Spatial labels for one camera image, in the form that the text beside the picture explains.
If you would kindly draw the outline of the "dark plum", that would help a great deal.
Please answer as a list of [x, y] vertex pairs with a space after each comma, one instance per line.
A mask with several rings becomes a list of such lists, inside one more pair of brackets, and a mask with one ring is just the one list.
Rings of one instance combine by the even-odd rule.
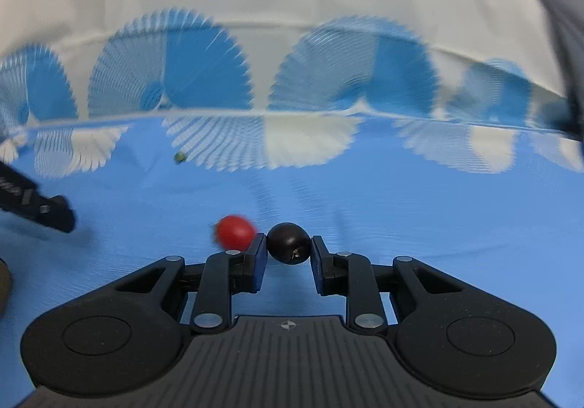
[[302, 227], [291, 222], [283, 222], [268, 231], [266, 249], [277, 262], [302, 264], [311, 257], [312, 241]]

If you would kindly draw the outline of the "yellow round fruit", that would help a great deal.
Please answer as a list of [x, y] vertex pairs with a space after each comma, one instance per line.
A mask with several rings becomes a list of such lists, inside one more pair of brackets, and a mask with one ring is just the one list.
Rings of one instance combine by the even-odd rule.
[[0, 260], [0, 316], [6, 311], [6, 306], [12, 291], [12, 274], [4, 260]]

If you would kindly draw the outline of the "red tomato with stem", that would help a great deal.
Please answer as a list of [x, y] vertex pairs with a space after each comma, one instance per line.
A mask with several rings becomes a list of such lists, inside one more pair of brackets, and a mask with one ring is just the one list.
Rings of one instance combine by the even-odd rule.
[[213, 240], [224, 251], [246, 252], [256, 233], [256, 227], [249, 219], [230, 214], [214, 225]]

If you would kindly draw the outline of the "small green stem piece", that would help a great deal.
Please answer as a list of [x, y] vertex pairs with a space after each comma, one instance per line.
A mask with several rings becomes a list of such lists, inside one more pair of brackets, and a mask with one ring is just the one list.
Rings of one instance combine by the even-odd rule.
[[174, 155], [174, 162], [176, 163], [183, 163], [187, 160], [187, 155], [183, 152], [177, 152]]

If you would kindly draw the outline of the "blue white patterned cloth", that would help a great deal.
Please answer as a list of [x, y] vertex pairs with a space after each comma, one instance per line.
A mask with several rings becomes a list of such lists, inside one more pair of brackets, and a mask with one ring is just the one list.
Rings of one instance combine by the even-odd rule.
[[77, 216], [1, 217], [2, 405], [39, 315], [239, 214], [530, 310], [581, 406], [582, 90], [583, 0], [1, 0], [1, 158]]

